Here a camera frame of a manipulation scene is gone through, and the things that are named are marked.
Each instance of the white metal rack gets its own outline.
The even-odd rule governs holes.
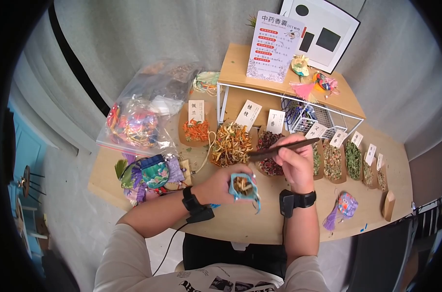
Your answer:
[[[220,108],[221,86],[225,86],[226,90],[224,91],[224,99],[223,99],[222,107]],[[263,91],[263,90],[259,90],[259,89],[255,89],[255,88],[238,86],[238,85],[231,85],[231,84],[218,82],[217,83],[218,95],[217,95],[217,108],[216,108],[218,123],[224,122],[224,112],[226,110],[226,103],[227,103],[227,98],[229,95],[229,88],[230,87],[260,92],[260,93],[264,93],[264,94],[268,94],[268,95],[272,95],[272,96],[276,96],[276,97],[281,98],[282,110],[284,112],[286,112],[286,117],[287,117],[284,120],[284,123],[285,123],[286,129],[288,131],[290,131],[291,133],[295,133],[295,132],[306,133],[315,122],[319,122],[323,126],[328,127],[328,129],[323,134],[322,138],[331,139],[337,129],[340,129],[340,130],[346,132],[347,135],[349,135],[354,130],[356,130],[356,128],[364,120],[363,118],[355,117],[355,116],[352,116],[349,114],[344,114],[339,110],[335,110],[335,109],[326,107],[322,104],[311,103],[308,101],[300,100],[297,97],[294,97],[291,95],[278,94],[278,93]],[[306,109],[309,109],[309,110],[313,109],[313,111],[315,112],[315,119],[312,116],[307,117],[305,115]],[[337,114],[337,117],[339,118],[339,122],[333,121],[331,113]],[[358,120],[357,124],[350,131],[347,131],[348,127],[346,125],[346,121],[344,120],[344,117]]]

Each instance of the black cable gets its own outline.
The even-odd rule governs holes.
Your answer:
[[[284,225],[286,225],[286,217],[282,218],[282,233],[281,233],[281,236],[282,236],[281,245],[282,246],[284,246]],[[281,270],[281,277],[284,279],[284,275],[282,273],[282,266],[280,267],[280,270]]]
[[[184,227],[187,226],[187,225],[188,225],[188,223],[185,223],[184,225],[180,226],[180,228],[177,229],[177,230],[174,232],[174,234],[172,235],[172,237],[170,238],[169,246],[167,247],[166,254],[164,255],[164,258],[162,258],[162,262],[161,262],[161,264],[159,265],[159,267],[158,267],[158,268],[156,269],[156,271],[153,273],[153,277],[154,277],[154,275],[156,275],[156,273],[159,271],[159,268],[162,266],[162,263],[163,263],[164,260],[166,259],[166,257],[167,257],[167,253],[169,252],[170,244],[172,243],[172,240],[174,239],[174,236],[176,236],[176,233],[177,233],[179,230],[181,230],[182,228],[184,228]]]

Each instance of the small plant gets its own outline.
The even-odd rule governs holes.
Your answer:
[[[256,16],[249,15],[248,22],[249,23],[246,23],[245,25],[251,26],[253,29],[255,29]]]

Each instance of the black wristwatch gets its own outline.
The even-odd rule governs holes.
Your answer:
[[[201,205],[196,196],[191,193],[191,186],[183,189],[182,203],[189,211],[190,217],[187,218],[187,223],[195,223],[206,221],[214,218],[214,213],[208,205]]]
[[[282,190],[279,194],[279,210],[284,217],[291,218],[294,208],[308,208],[315,203],[316,199],[315,191],[302,195],[289,190]]]

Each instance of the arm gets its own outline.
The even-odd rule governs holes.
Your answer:
[[[305,139],[302,135],[293,134],[282,138],[272,147]],[[307,194],[314,190],[311,145],[295,151],[281,148],[274,160],[282,166],[284,175],[291,184],[291,191]],[[284,247],[287,254],[287,266],[301,256],[318,254],[320,230],[315,204],[308,208],[295,208],[292,217],[285,224]]]
[[[204,183],[192,187],[191,192],[200,204],[231,204],[233,195],[229,194],[228,181],[232,173],[244,172],[253,175],[246,165],[237,164],[215,172]],[[144,238],[153,237],[174,225],[189,212],[182,203],[182,191],[167,194],[145,202],[122,216],[117,224],[127,224]]]

